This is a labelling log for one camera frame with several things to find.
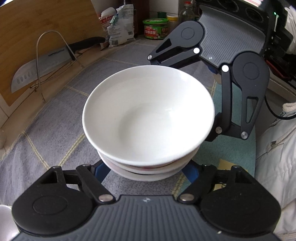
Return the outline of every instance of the barcode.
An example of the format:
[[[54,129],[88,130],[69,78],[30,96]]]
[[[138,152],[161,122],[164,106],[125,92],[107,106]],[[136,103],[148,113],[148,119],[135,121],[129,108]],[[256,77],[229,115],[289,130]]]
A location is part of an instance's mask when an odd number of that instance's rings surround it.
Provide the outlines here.
[[[118,45],[118,40],[112,40],[111,45]]]

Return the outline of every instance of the white garment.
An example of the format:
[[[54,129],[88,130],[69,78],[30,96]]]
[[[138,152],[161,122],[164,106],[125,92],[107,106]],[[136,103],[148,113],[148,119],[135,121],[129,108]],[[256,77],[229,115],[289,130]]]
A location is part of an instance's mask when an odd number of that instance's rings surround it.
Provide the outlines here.
[[[285,29],[293,35],[287,54],[296,54],[296,11],[292,6],[290,8],[285,7],[285,10],[288,12]]]
[[[284,116],[296,112],[296,103],[285,104]],[[276,120],[259,138],[255,178],[279,202],[282,213],[275,234],[296,240],[296,118]]]

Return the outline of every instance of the gray ribbed plate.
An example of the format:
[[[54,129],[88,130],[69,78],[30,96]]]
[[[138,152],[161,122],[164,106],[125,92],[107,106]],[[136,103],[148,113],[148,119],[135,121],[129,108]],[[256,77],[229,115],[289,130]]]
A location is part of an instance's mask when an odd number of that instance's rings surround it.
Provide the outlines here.
[[[198,20],[205,29],[200,43],[200,56],[216,67],[230,64],[242,52],[260,53],[265,35],[260,30],[219,10],[201,5],[202,15]]]
[[[268,234],[236,238],[218,234],[192,205],[177,203],[173,196],[121,196],[97,208],[77,230],[58,237],[19,234],[14,241],[278,241]]]

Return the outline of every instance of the black knife handle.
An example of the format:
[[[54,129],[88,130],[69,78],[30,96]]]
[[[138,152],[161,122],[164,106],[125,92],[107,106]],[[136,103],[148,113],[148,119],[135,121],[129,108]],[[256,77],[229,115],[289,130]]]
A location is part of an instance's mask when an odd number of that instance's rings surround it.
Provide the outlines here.
[[[105,42],[104,37],[92,37],[76,43],[69,44],[69,47],[73,51],[73,53],[75,53],[77,50],[87,49],[94,46],[95,44],[104,43],[104,42]],[[75,60],[75,57],[72,55],[70,50],[69,50],[69,53],[72,60]]]

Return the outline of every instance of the dark green lid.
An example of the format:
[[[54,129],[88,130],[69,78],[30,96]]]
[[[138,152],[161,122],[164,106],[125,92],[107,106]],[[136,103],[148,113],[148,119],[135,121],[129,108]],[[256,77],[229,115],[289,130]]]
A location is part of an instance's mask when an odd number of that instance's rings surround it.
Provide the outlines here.
[[[150,18],[143,20],[143,24],[164,24],[168,23],[168,19],[166,18]]]

